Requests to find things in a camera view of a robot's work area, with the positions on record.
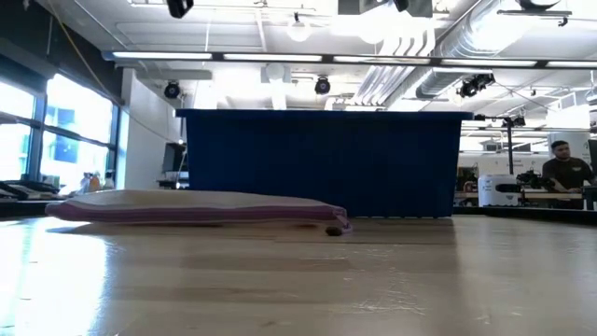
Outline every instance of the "ceiling light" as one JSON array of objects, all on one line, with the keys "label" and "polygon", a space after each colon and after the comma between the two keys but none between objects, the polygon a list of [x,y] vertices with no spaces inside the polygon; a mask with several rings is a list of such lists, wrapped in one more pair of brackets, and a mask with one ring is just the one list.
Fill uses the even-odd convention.
[{"label": "ceiling light", "polygon": [[294,41],[305,42],[311,36],[311,25],[299,20],[299,14],[295,12],[294,20],[288,23],[286,32]]},{"label": "ceiling light", "polygon": [[546,67],[565,67],[565,68],[595,68],[597,61],[549,61]]},{"label": "ceiling light", "polygon": [[522,8],[527,10],[547,10],[556,6],[562,0],[517,0]]},{"label": "ceiling light", "polygon": [[227,60],[227,61],[316,63],[316,62],[321,62],[322,57],[319,55],[228,53],[228,54],[224,54],[224,60]]},{"label": "ceiling light", "polygon": [[151,52],[151,51],[108,51],[104,58],[109,60],[211,60],[209,52]]},{"label": "ceiling light", "polygon": [[362,64],[429,64],[426,58],[409,57],[384,57],[384,56],[334,56],[335,63],[362,63]]},{"label": "ceiling light", "polygon": [[448,19],[450,17],[449,11],[434,11],[433,18],[436,20]]},{"label": "ceiling light", "polygon": [[449,74],[485,74],[489,75],[493,73],[492,69],[476,69],[476,68],[433,68],[435,73],[449,73]]},{"label": "ceiling light", "polygon": [[475,60],[475,59],[465,59],[465,60],[456,60],[456,59],[447,59],[442,60],[441,64],[443,65],[462,65],[462,66],[512,66],[512,67],[528,67],[528,66],[535,66],[537,64],[536,61],[520,61],[520,60]]}]

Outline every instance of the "window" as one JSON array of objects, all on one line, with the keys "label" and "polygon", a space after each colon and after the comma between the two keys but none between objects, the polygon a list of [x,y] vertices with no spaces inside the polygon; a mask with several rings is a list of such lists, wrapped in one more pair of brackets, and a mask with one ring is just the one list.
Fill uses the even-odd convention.
[{"label": "window", "polygon": [[112,130],[112,103],[74,81],[56,75],[48,81],[47,125],[108,143]]},{"label": "window", "polygon": [[108,148],[44,132],[41,174],[58,176],[61,186],[77,186],[84,173],[104,177]]},{"label": "window", "polygon": [[27,173],[30,136],[29,126],[0,125],[0,180],[18,180]]},{"label": "window", "polygon": [[0,111],[30,119],[34,114],[32,94],[0,81]]}]

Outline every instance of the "table surface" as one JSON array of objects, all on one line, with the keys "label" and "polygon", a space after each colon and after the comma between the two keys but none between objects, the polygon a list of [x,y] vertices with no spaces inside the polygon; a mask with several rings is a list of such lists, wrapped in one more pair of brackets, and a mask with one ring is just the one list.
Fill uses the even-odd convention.
[{"label": "table surface", "polygon": [[0,222],[1,335],[597,334],[593,227],[76,225]]}]

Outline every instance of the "spotlight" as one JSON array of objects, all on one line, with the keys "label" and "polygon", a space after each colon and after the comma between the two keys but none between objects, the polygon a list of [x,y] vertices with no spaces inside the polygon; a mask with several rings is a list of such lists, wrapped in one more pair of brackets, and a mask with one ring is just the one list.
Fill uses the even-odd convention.
[{"label": "spotlight", "polygon": [[409,0],[394,0],[394,5],[396,5],[398,11],[401,12],[407,10],[409,7]]},{"label": "spotlight", "polygon": [[487,89],[488,85],[495,82],[493,74],[474,75],[463,80],[463,86],[458,91],[461,97],[474,97],[477,93]]},{"label": "spotlight", "polygon": [[524,120],[523,116],[517,116],[512,120],[512,125],[514,127],[524,127],[526,126],[526,120]]},{"label": "spotlight", "polygon": [[517,0],[524,10],[548,10],[561,0]]},{"label": "spotlight", "polygon": [[168,3],[168,10],[173,18],[182,19],[191,8],[193,8],[195,0],[166,0]]},{"label": "spotlight", "polygon": [[311,36],[311,25],[299,19],[299,14],[295,12],[295,19],[288,23],[286,28],[288,36],[297,42],[305,42]]},{"label": "spotlight", "polygon": [[166,89],[164,90],[164,96],[168,99],[176,99],[180,95],[180,87],[178,86],[178,82],[175,80],[171,80],[168,85],[166,85]]},{"label": "spotlight", "polygon": [[315,93],[317,94],[328,94],[332,86],[329,84],[327,77],[319,77],[317,83],[315,83]]}]

